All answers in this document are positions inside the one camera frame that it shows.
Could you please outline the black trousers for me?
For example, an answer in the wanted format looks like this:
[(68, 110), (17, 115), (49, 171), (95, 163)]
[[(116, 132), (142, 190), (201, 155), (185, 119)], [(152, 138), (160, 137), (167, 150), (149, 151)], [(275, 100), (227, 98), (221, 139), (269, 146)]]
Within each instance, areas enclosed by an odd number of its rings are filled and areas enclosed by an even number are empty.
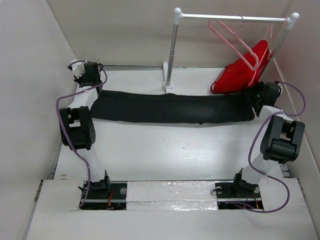
[(151, 95), (111, 90), (102, 91), (90, 113), (99, 120), (160, 124), (224, 124), (255, 117), (243, 95)]

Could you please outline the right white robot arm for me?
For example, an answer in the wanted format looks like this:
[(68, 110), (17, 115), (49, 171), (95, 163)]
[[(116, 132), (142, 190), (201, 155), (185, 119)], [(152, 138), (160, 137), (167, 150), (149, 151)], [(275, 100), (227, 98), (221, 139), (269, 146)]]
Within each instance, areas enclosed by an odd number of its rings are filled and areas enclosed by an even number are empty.
[(260, 82), (244, 92), (254, 113), (263, 121), (258, 132), (264, 135), (258, 156), (249, 158), (248, 166), (234, 176), (231, 191), (237, 197), (254, 192), (272, 169), (298, 158), (306, 125), (275, 106), (283, 91), (282, 85), (279, 81)]

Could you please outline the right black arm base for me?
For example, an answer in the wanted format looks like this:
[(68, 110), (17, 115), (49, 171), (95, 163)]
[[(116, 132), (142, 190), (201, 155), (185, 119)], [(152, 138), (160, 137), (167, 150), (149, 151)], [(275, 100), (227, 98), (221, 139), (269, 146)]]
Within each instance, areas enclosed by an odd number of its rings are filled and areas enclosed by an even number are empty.
[(258, 184), (242, 179), (242, 170), (233, 180), (215, 181), (210, 194), (217, 199), (219, 210), (264, 210)]

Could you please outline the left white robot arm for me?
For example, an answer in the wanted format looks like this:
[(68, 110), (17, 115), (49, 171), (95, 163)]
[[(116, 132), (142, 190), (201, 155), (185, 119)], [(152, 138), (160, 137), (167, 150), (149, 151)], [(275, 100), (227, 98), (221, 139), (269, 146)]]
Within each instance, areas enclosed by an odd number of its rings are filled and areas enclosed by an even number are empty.
[(80, 189), (89, 190), (100, 198), (111, 194), (111, 183), (107, 171), (101, 166), (94, 143), (96, 130), (91, 108), (102, 93), (108, 76), (103, 65), (97, 62), (75, 59), (67, 67), (77, 83), (76, 93), (60, 97), (56, 102), (61, 140), (84, 161), (87, 168), (87, 183)]

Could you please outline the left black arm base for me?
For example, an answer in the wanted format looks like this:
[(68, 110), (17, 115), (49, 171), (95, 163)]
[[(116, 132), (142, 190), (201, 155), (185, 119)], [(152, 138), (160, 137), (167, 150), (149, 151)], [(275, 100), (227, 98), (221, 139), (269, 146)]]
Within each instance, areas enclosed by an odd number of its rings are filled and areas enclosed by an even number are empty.
[(91, 182), (88, 196), (85, 199), (87, 185), (85, 182), (83, 187), (78, 187), (82, 193), (79, 203), (81, 210), (118, 211), (127, 209), (127, 182), (112, 181), (110, 186), (102, 182)]

